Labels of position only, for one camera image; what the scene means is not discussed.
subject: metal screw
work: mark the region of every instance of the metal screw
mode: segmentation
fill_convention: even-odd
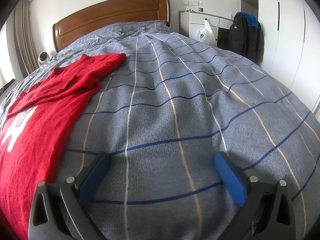
[[[250,176],[249,177],[250,182],[255,183],[258,182],[258,178],[256,176]]]
[[[75,177],[71,176],[67,178],[68,183],[73,183],[75,181]]]
[[[44,181],[43,181],[43,180],[41,180],[41,181],[38,183],[38,186],[39,186],[39,187],[44,186]]]
[[[281,179],[281,180],[279,181],[279,183],[280,183],[281,186],[287,185],[287,183],[286,183],[283,179]]]

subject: water bottle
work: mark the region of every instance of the water bottle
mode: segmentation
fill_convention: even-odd
[[[202,2],[199,2],[199,12],[203,12],[203,5],[202,5]]]

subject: blue gripper pad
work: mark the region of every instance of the blue gripper pad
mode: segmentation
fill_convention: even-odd
[[[250,187],[245,173],[235,166],[225,153],[217,153],[214,156],[214,166],[232,200],[242,207]]]
[[[101,158],[91,167],[88,176],[78,189],[78,202],[80,206],[89,204],[93,198],[101,181],[105,177],[110,166],[110,157],[108,153],[104,153]]]

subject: white wardrobe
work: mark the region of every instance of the white wardrobe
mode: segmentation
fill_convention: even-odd
[[[263,70],[311,110],[320,101],[320,23],[304,0],[258,0]]]

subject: white plastic bag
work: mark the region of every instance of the white plastic bag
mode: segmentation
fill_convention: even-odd
[[[204,20],[204,29],[198,31],[197,39],[205,44],[215,47],[217,46],[216,38],[211,30],[208,20]]]

